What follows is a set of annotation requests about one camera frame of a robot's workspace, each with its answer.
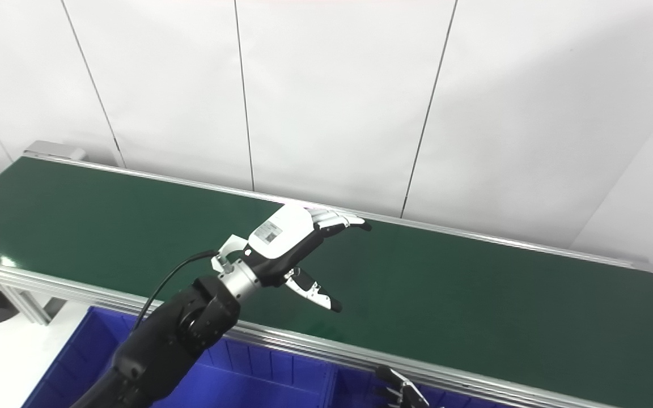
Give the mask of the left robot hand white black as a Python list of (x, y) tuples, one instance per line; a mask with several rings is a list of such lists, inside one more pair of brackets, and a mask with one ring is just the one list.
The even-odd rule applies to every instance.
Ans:
[(352, 212), (286, 204), (249, 235), (241, 261), (252, 272), (257, 286), (286, 285), (304, 299), (340, 313), (342, 304), (299, 263), (327, 237), (350, 227), (365, 231), (372, 229), (367, 220)]

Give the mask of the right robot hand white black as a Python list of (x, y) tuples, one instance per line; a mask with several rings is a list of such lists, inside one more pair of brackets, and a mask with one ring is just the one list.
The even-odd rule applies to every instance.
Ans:
[(384, 383), (384, 386), (376, 387), (374, 392), (386, 400), (386, 407), (430, 407), (427, 398), (415, 384), (390, 366), (377, 366), (374, 375)]

